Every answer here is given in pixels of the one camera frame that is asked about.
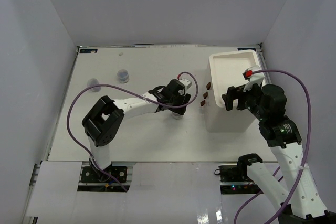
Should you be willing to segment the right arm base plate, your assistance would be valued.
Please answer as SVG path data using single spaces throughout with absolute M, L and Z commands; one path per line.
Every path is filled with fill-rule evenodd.
M 254 181 L 242 176 L 236 165 L 220 165 L 214 170 L 214 175 L 220 180 L 222 195 L 254 195 L 261 192 Z

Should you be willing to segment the paperclip jar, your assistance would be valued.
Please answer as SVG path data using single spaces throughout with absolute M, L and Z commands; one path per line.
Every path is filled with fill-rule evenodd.
M 96 78 L 91 78 L 87 81 L 87 87 L 90 88 L 91 92 L 99 92 L 101 87 L 98 86 L 99 81 Z
M 178 113 L 172 112 L 172 117 L 174 117 L 177 120 L 180 120 L 183 118 L 183 115 L 180 115 Z
M 118 78 L 118 80 L 119 80 L 120 83 L 127 83 L 130 80 L 129 79 L 129 73 L 125 69 L 120 69 L 117 72 L 117 78 Z

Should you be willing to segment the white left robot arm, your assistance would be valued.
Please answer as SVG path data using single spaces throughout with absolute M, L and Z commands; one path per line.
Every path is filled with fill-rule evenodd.
M 187 92 L 191 85 L 192 82 L 187 79 L 173 79 L 166 86 L 146 92 L 142 98 L 112 100 L 107 95 L 102 96 L 82 120 L 93 155 L 90 159 L 93 176 L 101 182 L 110 178 L 109 144 L 115 138 L 122 121 L 165 110 L 183 116 L 185 105 L 191 99 Z

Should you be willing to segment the dark label sticker left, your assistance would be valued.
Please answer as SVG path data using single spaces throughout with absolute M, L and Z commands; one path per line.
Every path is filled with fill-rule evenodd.
M 79 53 L 80 54 L 95 54 L 97 53 L 97 49 L 80 49 Z

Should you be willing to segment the brown top drawer handle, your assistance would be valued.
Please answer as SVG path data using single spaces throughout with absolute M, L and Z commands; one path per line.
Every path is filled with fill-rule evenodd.
M 211 83 L 209 82 L 207 85 L 206 85 L 206 90 L 209 90 L 211 88 Z

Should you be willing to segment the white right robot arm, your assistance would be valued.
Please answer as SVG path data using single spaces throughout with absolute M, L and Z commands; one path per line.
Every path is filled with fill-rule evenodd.
M 226 110 L 247 109 L 259 121 L 259 130 L 274 154 L 287 185 L 283 188 L 266 172 L 262 159 L 255 153 L 241 156 L 237 163 L 238 177 L 253 180 L 267 196 L 279 223 L 335 223 L 335 213 L 322 202 L 310 168 L 303 160 L 301 136 L 295 123 L 285 115 L 287 98 L 276 85 L 253 84 L 229 87 L 222 96 Z

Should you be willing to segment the white drawer cabinet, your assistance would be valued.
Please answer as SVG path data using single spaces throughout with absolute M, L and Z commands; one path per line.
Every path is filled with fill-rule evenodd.
M 241 102 L 248 80 L 246 70 L 260 69 L 257 53 L 251 49 L 222 52 L 209 57 L 204 80 L 205 126 L 211 133 L 241 133 L 255 120 Z

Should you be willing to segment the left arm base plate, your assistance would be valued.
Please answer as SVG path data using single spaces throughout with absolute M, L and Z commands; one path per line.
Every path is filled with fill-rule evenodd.
M 126 166 L 110 165 L 104 171 L 115 177 L 121 183 L 127 181 L 128 168 Z M 106 183 L 111 181 L 113 181 L 113 179 L 110 176 L 107 176 L 92 166 L 84 166 L 82 168 L 81 183 Z

